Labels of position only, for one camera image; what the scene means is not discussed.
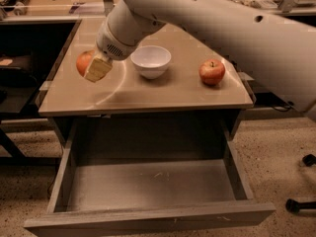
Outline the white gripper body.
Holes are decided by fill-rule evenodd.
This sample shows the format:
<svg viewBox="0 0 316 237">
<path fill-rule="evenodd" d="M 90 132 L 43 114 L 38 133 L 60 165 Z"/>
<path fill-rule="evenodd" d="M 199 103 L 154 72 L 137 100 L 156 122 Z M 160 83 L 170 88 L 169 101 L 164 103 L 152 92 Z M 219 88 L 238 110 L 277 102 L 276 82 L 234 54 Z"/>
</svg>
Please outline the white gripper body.
<svg viewBox="0 0 316 237">
<path fill-rule="evenodd" d="M 112 60 L 125 60 L 136 50 L 135 46 L 126 45 L 115 38 L 108 20 L 104 20 L 98 30 L 96 47 L 104 56 Z"/>
</svg>

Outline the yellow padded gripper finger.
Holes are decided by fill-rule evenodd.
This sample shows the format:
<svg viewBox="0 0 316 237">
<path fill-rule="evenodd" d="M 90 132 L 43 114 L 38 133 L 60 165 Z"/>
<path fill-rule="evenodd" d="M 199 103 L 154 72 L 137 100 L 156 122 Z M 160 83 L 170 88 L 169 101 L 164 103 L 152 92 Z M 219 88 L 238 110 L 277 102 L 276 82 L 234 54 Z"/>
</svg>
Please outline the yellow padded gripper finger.
<svg viewBox="0 0 316 237">
<path fill-rule="evenodd" d="M 110 59 L 101 57 L 93 57 L 88 65 L 84 78 L 91 82 L 97 82 L 103 79 L 113 68 L 113 63 Z"/>
</svg>

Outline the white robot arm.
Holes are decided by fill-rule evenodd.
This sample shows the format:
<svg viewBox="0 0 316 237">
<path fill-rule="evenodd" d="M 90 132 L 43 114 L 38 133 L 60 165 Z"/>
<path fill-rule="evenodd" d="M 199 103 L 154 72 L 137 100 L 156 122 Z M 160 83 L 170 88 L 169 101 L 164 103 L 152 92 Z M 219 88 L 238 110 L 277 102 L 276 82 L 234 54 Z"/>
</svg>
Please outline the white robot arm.
<svg viewBox="0 0 316 237">
<path fill-rule="evenodd" d="M 96 38 L 104 59 L 124 60 L 172 24 L 233 62 L 310 119 L 316 117 L 316 30 L 227 0 L 119 0 Z"/>
</svg>

